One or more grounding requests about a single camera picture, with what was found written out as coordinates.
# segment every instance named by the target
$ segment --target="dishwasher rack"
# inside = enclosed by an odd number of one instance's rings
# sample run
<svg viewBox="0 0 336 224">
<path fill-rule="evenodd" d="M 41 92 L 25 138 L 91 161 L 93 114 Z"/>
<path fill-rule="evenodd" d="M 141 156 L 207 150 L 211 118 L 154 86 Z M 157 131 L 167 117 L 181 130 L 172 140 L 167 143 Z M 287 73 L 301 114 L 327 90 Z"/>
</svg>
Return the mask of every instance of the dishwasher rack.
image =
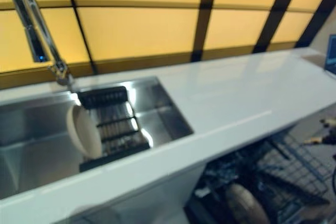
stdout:
<svg viewBox="0 0 336 224">
<path fill-rule="evenodd" d="M 79 93 L 78 98 L 96 123 L 103 147 L 102 157 L 80 164 L 81 172 L 150 148 L 125 87 L 86 91 Z"/>
<path fill-rule="evenodd" d="M 284 131 L 209 163 L 194 197 L 220 206 L 211 211 L 225 223 L 251 223 L 232 213 L 227 192 L 239 184 L 261 204 L 271 224 L 291 223 L 304 206 L 329 204 L 323 195 L 330 177 L 328 168 Z"/>
</svg>

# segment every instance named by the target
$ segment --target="white countertop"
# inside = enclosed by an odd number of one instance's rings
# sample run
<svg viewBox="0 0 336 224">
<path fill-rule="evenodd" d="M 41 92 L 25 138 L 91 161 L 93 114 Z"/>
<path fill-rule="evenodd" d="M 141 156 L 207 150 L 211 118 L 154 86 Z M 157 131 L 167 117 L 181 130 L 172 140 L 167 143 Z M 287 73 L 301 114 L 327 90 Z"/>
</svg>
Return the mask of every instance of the white countertop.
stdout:
<svg viewBox="0 0 336 224">
<path fill-rule="evenodd" d="M 310 48 L 77 79 L 79 87 L 157 76 L 194 134 L 0 201 L 2 223 L 51 223 L 214 159 L 336 103 L 336 77 Z M 59 89 L 0 91 L 0 103 Z"/>
</svg>

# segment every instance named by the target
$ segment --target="stainless steel sink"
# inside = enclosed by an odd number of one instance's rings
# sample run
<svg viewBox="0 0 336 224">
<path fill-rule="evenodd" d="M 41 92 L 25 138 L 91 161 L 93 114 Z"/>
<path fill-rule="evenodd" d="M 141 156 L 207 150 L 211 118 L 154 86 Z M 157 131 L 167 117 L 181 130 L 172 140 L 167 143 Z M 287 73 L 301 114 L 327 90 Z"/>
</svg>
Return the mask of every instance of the stainless steel sink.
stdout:
<svg viewBox="0 0 336 224">
<path fill-rule="evenodd" d="M 84 158 L 71 143 L 66 114 L 74 104 L 82 104 L 99 128 L 99 159 Z M 157 78 L 0 106 L 0 199 L 192 133 Z"/>
</svg>

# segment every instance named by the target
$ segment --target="wire rack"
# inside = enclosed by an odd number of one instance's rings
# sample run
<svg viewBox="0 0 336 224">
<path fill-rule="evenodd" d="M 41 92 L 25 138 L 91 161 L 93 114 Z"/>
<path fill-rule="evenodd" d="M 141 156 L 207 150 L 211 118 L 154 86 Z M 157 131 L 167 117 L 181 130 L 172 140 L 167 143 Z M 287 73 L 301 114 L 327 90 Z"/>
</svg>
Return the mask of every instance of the wire rack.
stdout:
<svg viewBox="0 0 336 224">
<path fill-rule="evenodd" d="M 96 123 L 103 146 L 103 156 L 81 164 L 81 172 L 150 148 L 125 87 L 86 91 L 78 98 Z"/>
<path fill-rule="evenodd" d="M 270 223 L 286 223 L 304 206 L 329 203 L 323 195 L 330 177 L 328 168 L 306 147 L 290 134 L 278 133 L 210 163 L 199 185 L 233 209 L 238 223 L 262 223 L 262 214 L 251 220 L 237 210 L 246 207 L 244 197 L 255 198 Z"/>
</svg>

